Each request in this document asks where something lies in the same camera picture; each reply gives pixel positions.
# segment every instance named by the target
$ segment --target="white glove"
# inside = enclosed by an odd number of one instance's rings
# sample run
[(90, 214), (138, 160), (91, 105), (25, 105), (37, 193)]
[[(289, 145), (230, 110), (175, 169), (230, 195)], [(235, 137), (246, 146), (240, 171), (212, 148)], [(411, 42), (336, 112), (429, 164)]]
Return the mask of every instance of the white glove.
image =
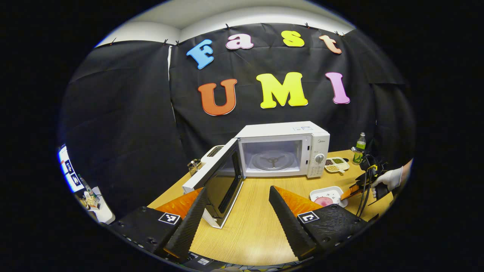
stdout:
[(396, 187), (400, 186), (400, 182), (402, 181), (402, 173), (403, 173), (403, 166), (399, 169), (390, 170), (385, 174), (379, 176), (375, 182), (371, 184), (371, 190), (373, 192), (373, 198), (377, 198), (377, 191), (375, 186), (379, 183), (383, 183), (388, 187), (388, 191), (395, 189)]

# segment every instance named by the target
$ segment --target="white plate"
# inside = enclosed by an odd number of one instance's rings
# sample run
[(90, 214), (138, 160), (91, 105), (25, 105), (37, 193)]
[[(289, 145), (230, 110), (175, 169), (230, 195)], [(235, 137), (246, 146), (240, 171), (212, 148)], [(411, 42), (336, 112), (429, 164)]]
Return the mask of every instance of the white plate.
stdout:
[(343, 190), (341, 190), (340, 187), (338, 186), (331, 186), (331, 187), (326, 187), (322, 189), (317, 189), (312, 191), (309, 194), (309, 198), (311, 199), (312, 202), (316, 200), (318, 197), (329, 197), (333, 199), (333, 204), (338, 204), (341, 207), (346, 207), (348, 205), (348, 200), (345, 199), (343, 201), (340, 201), (341, 195), (343, 194)]

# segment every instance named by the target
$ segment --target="blue letter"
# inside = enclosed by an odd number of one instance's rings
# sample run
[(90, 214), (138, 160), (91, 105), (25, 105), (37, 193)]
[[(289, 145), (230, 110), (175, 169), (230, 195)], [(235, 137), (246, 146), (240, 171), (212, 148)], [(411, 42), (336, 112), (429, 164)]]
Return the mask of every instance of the blue letter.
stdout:
[(187, 56), (192, 56), (195, 59), (195, 61), (198, 63), (198, 69), (202, 69), (203, 67), (207, 66), (207, 64), (212, 62), (213, 57), (208, 57), (206, 55), (213, 53), (213, 49), (208, 46), (211, 43), (211, 40), (204, 40), (186, 53)]

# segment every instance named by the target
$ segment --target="white wall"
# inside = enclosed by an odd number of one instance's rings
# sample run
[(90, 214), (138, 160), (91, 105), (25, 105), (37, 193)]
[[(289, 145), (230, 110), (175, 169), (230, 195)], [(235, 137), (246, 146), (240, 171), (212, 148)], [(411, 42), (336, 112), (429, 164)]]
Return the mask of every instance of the white wall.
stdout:
[(111, 32), (98, 45), (116, 42), (141, 40), (175, 44), (175, 41), (185, 41), (192, 37), (226, 28), (229, 26), (255, 24), (255, 23), (288, 23), (319, 28), (327, 31), (348, 33), (354, 27), (344, 20), (335, 20), (329, 17), (284, 7), (251, 7), (237, 9), (218, 15), (212, 15), (197, 23), (180, 30), (175, 27), (155, 22), (127, 22)]
[(180, 37), (180, 29), (154, 22), (127, 22), (112, 31), (97, 46), (109, 44), (114, 38), (121, 41), (155, 41), (176, 44)]
[(343, 20), (336, 21), (319, 14), (283, 7), (252, 7), (237, 9), (218, 15), (210, 16), (206, 19), (192, 24), (180, 32), (180, 42), (192, 37), (226, 28), (255, 23), (286, 23), (304, 25), (308, 23), (310, 27), (348, 33), (353, 26)]

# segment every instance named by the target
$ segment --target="wire basket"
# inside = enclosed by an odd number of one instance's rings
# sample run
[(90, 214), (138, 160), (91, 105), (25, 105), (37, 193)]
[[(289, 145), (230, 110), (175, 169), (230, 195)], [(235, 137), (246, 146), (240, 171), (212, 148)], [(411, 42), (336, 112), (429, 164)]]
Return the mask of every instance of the wire basket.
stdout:
[(202, 168), (202, 164), (198, 159), (192, 160), (189, 164), (187, 164), (187, 166), (188, 166), (188, 172), (190, 173), (190, 176), (195, 175), (195, 173), (197, 173), (200, 170), (200, 168)]

